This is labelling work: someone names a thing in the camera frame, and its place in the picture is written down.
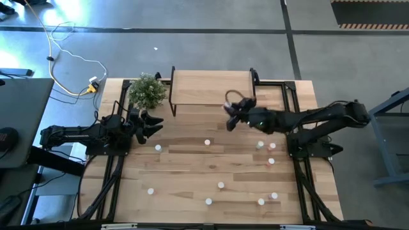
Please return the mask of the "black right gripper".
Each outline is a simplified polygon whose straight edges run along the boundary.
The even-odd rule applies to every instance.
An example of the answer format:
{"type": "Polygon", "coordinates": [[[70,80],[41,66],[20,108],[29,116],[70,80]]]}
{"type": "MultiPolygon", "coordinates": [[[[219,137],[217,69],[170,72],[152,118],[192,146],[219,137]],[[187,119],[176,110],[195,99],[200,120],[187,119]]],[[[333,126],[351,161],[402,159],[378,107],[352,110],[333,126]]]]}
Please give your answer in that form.
{"type": "Polygon", "coordinates": [[[233,102],[231,107],[225,107],[224,110],[230,117],[238,115],[241,120],[246,120],[249,115],[249,111],[255,108],[255,106],[255,98],[243,98],[239,102],[233,102]]]}

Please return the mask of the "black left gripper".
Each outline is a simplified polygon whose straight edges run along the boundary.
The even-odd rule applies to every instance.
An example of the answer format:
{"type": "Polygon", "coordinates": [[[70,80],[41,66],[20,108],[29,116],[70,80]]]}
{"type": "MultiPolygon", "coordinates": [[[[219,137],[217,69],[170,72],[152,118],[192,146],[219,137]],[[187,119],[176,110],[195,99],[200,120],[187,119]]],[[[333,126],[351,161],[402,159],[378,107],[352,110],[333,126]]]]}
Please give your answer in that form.
{"type": "Polygon", "coordinates": [[[150,138],[153,134],[163,128],[158,125],[163,122],[163,118],[149,115],[148,111],[132,108],[128,113],[128,124],[130,125],[129,135],[140,135],[150,138]]]}

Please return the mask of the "potted green plant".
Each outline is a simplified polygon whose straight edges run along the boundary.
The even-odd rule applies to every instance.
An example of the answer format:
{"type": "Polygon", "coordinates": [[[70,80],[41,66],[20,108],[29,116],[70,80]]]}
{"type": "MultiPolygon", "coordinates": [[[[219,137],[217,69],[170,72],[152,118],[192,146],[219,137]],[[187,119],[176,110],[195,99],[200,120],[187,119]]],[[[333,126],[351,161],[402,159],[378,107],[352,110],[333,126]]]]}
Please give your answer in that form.
{"type": "Polygon", "coordinates": [[[128,97],[139,109],[155,109],[167,98],[166,87],[151,73],[142,72],[138,79],[133,80],[128,97]]]}

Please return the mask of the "yellow white power plug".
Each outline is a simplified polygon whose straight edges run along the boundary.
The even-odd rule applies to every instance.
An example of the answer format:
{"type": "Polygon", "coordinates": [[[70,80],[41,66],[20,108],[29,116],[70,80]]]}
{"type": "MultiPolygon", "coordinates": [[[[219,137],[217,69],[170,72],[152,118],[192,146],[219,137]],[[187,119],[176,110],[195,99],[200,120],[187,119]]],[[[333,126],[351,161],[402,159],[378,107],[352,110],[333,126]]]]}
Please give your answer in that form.
{"type": "Polygon", "coordinates": [[[100,84],[100,81],[98,80],[96,76],[90,78],[87,92],[96,93],[98,91],[99,84],[100,84]]]}

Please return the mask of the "black desk leg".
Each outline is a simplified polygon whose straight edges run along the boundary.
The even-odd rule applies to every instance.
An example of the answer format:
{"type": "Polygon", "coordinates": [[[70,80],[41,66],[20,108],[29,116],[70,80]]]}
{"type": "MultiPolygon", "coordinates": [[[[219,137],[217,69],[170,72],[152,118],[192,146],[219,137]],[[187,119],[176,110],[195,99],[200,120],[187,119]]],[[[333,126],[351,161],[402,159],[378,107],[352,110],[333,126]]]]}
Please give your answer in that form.
{"type": "Polygon", "coordinates": [[[85,168],[85,166],[80,163],[35,146],[31,147],[26,163],[40,165],[74,176],[81,176],[85,168]]]}

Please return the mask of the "white strip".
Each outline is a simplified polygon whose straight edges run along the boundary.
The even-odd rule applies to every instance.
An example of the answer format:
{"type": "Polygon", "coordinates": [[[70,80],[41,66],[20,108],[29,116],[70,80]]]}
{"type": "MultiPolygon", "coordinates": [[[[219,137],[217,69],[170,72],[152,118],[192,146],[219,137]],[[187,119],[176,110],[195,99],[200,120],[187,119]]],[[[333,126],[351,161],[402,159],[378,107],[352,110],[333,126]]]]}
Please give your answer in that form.
{"type": "Polygon", "coordinates": [[[115,223],[115,224],[102,224],[100,230],[127,230],[137,229],[137,224],[134,223],[115,223]]]}
{"type": "Polygon", "coordinates": [[[306,225],[280,225],[279,230],[316,230],[315,226],[306,225]]]}

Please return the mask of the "grey desk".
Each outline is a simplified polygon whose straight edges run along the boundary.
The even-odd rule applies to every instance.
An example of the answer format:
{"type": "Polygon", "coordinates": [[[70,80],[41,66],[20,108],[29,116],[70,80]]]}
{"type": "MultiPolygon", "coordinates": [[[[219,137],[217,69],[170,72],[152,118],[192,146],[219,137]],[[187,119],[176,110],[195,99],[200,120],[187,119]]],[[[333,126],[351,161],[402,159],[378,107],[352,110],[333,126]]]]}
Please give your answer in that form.
{"type": "Polygon", "coordinates": [[[0,86],[0,129],[10,127],[18,133],[11,150],[0,150],[0,169],[26,163],[53,85],[52,79],[34,78],[6,79],[0,86]]]}

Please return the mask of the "grey flat device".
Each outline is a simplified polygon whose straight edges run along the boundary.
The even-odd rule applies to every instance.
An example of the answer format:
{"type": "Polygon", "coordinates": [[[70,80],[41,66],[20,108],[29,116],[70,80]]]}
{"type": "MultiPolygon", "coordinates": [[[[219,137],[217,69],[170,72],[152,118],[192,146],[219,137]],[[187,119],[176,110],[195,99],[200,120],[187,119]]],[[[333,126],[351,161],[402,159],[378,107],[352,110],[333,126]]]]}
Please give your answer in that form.
{"type": "Polygon", "coordinates": [[[23,77],[30,77],[33,75],[33,71],[31,69],[23,68],[0,68],[0,73],[6,75],[18,75],[23,77]]]}

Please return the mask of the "black mat hazard stripe edge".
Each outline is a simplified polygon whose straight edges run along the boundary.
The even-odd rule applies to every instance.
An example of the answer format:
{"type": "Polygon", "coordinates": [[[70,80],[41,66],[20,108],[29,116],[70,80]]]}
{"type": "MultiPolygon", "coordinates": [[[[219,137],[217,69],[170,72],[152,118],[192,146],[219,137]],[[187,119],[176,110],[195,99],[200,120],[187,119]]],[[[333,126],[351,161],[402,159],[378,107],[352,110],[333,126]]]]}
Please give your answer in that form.
{"type": "Polygon", "coordinates": [[[409,30],[409,0],[331,0],[341,29],[409,30]]]}

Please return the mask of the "black rounded object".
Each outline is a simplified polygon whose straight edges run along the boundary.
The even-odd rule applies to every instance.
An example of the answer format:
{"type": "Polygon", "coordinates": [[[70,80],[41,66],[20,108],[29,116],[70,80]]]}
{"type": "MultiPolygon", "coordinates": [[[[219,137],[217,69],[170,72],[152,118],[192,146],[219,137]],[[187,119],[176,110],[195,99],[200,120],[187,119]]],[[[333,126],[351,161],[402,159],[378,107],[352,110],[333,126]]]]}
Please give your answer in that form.
{"type": "Polygon", "coordinates": [[[9,195],[0,201],[0,226],[19,223],[22,220],[22,198],[19,195],[9,195]]]}

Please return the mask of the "person's foot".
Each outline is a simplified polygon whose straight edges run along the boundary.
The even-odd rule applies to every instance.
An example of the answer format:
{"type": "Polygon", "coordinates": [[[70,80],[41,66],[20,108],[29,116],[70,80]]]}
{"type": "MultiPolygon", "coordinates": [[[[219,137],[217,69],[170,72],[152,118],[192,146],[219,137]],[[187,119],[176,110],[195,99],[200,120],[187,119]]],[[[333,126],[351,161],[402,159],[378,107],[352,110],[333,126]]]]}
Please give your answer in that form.
{"type": "Polygon", "coordinates": [[[13,15],[15,13],[15,10],[12,7],[0,2],[0,13],[5,15],[13,15]]]}
{"type": "Polygon", "coordinates": [[[36,4],[45,4],[47,3],[47,0],[13,0],[16,3],[21,4],[22,6],[25,6],[27,4],[30,5],[36,5],[36,4]]]}

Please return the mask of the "wooden shelf black metal frame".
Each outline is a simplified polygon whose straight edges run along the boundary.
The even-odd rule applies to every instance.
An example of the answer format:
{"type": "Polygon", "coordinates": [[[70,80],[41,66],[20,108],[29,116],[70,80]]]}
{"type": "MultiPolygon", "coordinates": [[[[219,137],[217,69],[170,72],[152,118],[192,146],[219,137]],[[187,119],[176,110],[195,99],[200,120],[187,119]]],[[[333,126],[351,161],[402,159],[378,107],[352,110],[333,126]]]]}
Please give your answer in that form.
{"type": "Polygon", "coordinates": [[[246,97],[255,97],[258,73],[225,70],[177,70],[172,67],[169,86],[169,105],[173,115],[179,105],[221,105],[225,93],[237,90],[246,97]]]}

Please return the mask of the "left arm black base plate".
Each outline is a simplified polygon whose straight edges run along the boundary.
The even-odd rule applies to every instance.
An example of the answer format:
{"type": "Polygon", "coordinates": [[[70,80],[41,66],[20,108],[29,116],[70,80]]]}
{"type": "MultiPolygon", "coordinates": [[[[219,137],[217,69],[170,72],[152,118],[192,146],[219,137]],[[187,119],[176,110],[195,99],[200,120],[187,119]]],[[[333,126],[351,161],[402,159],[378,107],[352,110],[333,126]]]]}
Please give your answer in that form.
{"type": "Polygon", "coordinates": [[[119,144],[97,143],[86,148],[87,155],[125,156],[130,150],[131,142],[119,144]]]}

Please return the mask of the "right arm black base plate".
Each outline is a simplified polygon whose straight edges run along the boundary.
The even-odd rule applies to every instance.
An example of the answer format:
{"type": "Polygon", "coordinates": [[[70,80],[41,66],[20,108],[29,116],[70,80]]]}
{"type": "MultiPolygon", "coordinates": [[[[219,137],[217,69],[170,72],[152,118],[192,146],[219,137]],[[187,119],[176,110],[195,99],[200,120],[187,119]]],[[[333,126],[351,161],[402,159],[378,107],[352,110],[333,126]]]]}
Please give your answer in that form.
{"type": "Polygon", "coordinates": [[[286,140],[289,156],[295,158],[328,158],[343,151],[343,147],[331,143],[331,138],[327,135],[319,139],[308,141],[305,144],[300,144],[296,138],[296,134],[287,135],[286,140]]]}

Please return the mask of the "blue grey metal cart frame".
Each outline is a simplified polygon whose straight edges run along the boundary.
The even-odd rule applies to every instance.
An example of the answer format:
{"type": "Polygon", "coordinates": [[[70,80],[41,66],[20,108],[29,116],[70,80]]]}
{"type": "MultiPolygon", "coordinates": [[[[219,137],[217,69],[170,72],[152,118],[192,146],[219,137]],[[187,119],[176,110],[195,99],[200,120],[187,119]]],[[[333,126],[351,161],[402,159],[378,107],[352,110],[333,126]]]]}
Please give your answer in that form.
{"type": "Polygon", "coordinates": [[[409,161],[409,112],[392,112],[409,105],[409,88],[393,93],[390,98],[369,111],[371,125],[387,170],[387,175],[373,181],[375,187],[393,183],[409,183],[400,160],[409,161]]]}

